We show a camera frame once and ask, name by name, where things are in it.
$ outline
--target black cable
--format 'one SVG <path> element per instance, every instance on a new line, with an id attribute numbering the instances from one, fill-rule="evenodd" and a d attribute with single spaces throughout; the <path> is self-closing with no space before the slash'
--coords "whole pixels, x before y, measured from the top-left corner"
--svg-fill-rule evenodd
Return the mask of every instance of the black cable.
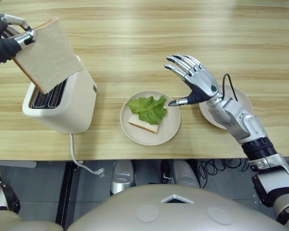
<path id="1" fill-rule="evenodd" d="M 228 79 L 229 79 L 229 83 L 230 83 L 230 86 L 231 86 L 233 95 L 234 95 L 234 97 L 235 97 L 235 99 L 236 99 L 236 101 L 237 101 L 235 89 L 234 89 L 233 86 L 232 86 L 231 78 L 230 78 L 230 75 L 229 75 L 228 73 L 224 74 L 224 76 L 223 76 L 223 99 L 224 99 L 224 97 L 225 97 L 225 79 L 226 79 L 226 77 L 228 77 Z"/>
<path id="2" fill-rule="evenodd" d="M 239 163 L 238 163 L 238 165 L 237 166 L 230 166 L 230 165 L 228 165 L 226 162 L 225 162 L 225 164 L 226 164 L 226 166 L 228 167 L 228 168 L 232 168 L 232 169 L 234 169 L 234 168 L 238 168 L 238 167 L 240 167 L 241 166 L 241 164 L 242 164 L 242 161 L 241 161 L 241 159 L 239 159 L 240 161 L 239 161 Z"/>
<path id="3" fill-rule="evenodd" d="M 241 172 L 245 172 L 247 169 L 249 169 L 250 165 L 248 164 L 248 159 L 245 159 L 244 165 L 241 169 Z"/>
<path id="4" fill-rule="evenodd" d="M 235 169 L 239 168 L 242 165 L 242 160 L 239 159 L 239 163 L 236 166 L 232 166 L 231 162 L 233 162 L 234 159 L 219 159 L 219 161 L 222 164 L 222 168 L 218 168 L 216 166 L 216 160 L 215 159 L 210 159 L 208 161 L 199 161 L 199 166 L 198 166 L 198 172 L 199 172 L 199 177 L 204 179 L 204 184 L 201 186 L 201 188 L 205 188 L 207 183 L 208 183 L 208 176 L 215 176 L 218 171 L 224 171 L 226 167 L 230 169 Z M 248 159 L 245 159 L 243 167 L 241 169 L 241 172 L 245 172 L 249 168 L 248 165 Z"/>

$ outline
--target power cord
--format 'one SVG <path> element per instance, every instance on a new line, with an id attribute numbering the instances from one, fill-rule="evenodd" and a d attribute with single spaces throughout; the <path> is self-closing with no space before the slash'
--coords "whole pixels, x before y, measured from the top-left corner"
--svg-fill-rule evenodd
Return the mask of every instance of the power cord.
<path id="1" fill-rule="evenodd" d="M 242 165 L 242 160 L 239 159 L 239 163 L 235 166 L 233 166 L 231 164 L 231 162 L 233 162 L 233 159 L 219 159 L 219 161 L 221 162 L 222 167 L 218 168 L 216 166 L 215 163 L 215 159 L 210 159 L 208 161 L 200 161 L 200 164 L 198 166 L 198 172 L 199 172 L 199 176 L 200 178 L 204 179 L 205 182 L 203 184 L 203 186 L 201 188 L 205 188 L 205 186 L 208 183 L 208 175 L 210 176 L 215 176 L 218 171 L 222 172 L 224 171 L 226 168 L 231 168 L 231 169 L 235 169 L 235 168 L 239 168 Z M 249 169 L 249 164 L 248 164 L 248 159 L 245 159 L 243 167 L 241 168 L 241 172 L 245 172 L 247 169 Z"/>
<path id="2" fill-rule="evenodd" d="M 224 99 L 224 97 L 225 97 L 225 79 L 226 79 L 226 77 L 228 77 L 228 79 L 229 79 L 229 83 L 230 83 L 230 86 L 231 86 L 231 90 L 232 90 L 233 95 L 234 95 L 234 97 L 235 97 L 235 99 L 236 99 L 236 101 L 237 101 L 235 89 L 234 89 L 233 86 L 232 86 L 231 78 L 230 78 L 230 75 L 229 75 L 228 73 L 227 73 L 227 74 L 224 74 L 224 76 L 223 76 L 223 99 Z"/>
<path id="3" fill-rule="evenodd" d="M 70 151 L 71 151 L 71 158 L 73 160 L 73 162 L 79 166 L 79 167 L 82 167 L 86 170 L 88 170 L 89 172 L 91 172 L 92 174 L 95 174 L 95 175 L 99 175 L 100 178 L 104 177 L 105 176 L 105 169 L 104 168 L 100 168 L 99 170 L 97 171 L 92 171 L 90 168 L 88 168 L 87 166 L 81 164 L 83 163 L 83 161 L 77 161 L 75 156 L 74 156 L 74 138 L 73 138 L 73 134 L 70 133 L 69 134 L 69 144 L 70 144 Z"/>

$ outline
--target white plate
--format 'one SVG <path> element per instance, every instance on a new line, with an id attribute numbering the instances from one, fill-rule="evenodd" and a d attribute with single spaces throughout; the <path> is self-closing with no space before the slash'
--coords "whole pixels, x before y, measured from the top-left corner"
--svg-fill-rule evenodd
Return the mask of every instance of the white plate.
<path id="1" fill-rule="evenodd" d="M 223 86 L 220 84 L 220 85 L 218 85 L 218 88 L 219 88 L 220 92 L 222 93 L 223 92 Z M 237 100 L 243 105 L 243 108 L 246 111 L 252 113 L 252 105 L 250 103 L 250 100 L 247 98 L 247 96 L 245 94 L 243 94 L 241 91 L 239 91 L 238 89 L 235 89 L 235 93 L 236 93 Z M 233 95 L 232 89 L 228 85 L 225 85 L 225 95 L 229 95 L 231 98 L 235 99 L 235 96 Z M 220 125 L 219 123 L 217 123 L 213 119 L 213 116 L 208 111 L 209 107 L 208 107 L 206 102 L 200 103 L 199 107 L 200 107 L 202 115 L 207 119 L 207 121 L 209 121 L 211 124 L 213 124 L 214 126 L 216 126 L 218 128 L 226 129 L 223 125 Z"/>
<path id="2" fill-rule="evenodd" d="M 128 123 L 132 115 L 130 108 L 126 105 L 129 100 L 135 100 L 139 97 L 149 98 L 150 96 L 153 96 L 155 100 L 158 100 L 162 95 L 166 97 L 164 106 L 167 107 L 167 114 L 160 123 L 158 132 L 156 134 Z M 121 126 L 125 134 L 136 143 L 149 146 L 159 145 L 170 140 L 177 133 L 181 123 L 181 114 L 179 108 L 168 107 L 168 103 L 172 100 L 173 99 L 168 95 L 155 90 L 146 90 L 131 96 L 124 103 L 120 114 Z"/>

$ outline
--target bread slice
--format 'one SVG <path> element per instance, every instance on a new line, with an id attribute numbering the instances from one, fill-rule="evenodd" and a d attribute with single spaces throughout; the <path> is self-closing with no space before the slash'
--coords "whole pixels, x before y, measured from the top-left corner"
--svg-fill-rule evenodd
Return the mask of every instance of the bread slice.
<path id="1" fill-rule="evenodd" d="M 153 132 L 153 133 L 157 133 L 158 132 L 158 127 L 159 125 L 151 125 L 145 121 L 141 121 L 138 118 L 138 114 L 132 114 L 130 119 L 129 119 L 129 124 L 132 124 L 136 127 L 142 128 L 144 130 Z"/>
<path id="2" fill-rule="evenodd" d="M 14 61 L 45 94 L 72 74 L 82 70 L 82 66 L 57 18 L 36 27 L 35 30 L 36 41 L 21 50 L 14 57 Z"/>

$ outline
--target toaster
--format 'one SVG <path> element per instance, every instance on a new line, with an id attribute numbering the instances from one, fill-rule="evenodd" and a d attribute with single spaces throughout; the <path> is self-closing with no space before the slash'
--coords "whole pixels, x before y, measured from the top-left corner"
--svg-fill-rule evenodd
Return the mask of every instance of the toaster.
<path id="1" fill-rule="evenodd" d="M 83 69 L 41 93 L 33 83 L 23 101 L 23 113 L 60 133 L 86 131 L 92 120 L 97 86 L 80 58 Z"/>

